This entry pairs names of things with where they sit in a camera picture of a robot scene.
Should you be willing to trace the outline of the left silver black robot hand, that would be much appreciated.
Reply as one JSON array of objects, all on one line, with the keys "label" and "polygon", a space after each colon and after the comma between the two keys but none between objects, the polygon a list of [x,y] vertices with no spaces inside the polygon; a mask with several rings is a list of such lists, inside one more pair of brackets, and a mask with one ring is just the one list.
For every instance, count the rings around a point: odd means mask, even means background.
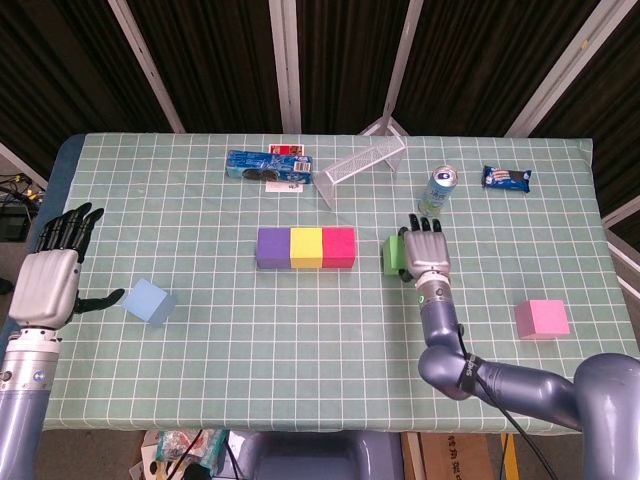
[{"label": "left silver black robot hand", "polygon": [[49,220],[22,263],[8,317],[22,328],[59,330],[78,314],[107,309],[124,295],[79,297],[79,280],[92,232],[104,215],[87,202]]}]

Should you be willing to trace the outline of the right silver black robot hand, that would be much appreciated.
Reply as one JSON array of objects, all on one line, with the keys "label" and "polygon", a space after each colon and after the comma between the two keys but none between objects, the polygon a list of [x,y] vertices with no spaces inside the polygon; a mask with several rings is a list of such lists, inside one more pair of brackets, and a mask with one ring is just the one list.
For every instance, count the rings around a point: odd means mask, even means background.
[{"label": "right silver black robot hand", "polygon": [[408,217],[410,227],[402,227],[398,232],[405,255],[404,267],[399,269],[402,281],[419,280],[426,273],[449,276],[451,261],[440,221],[415,213]]}]

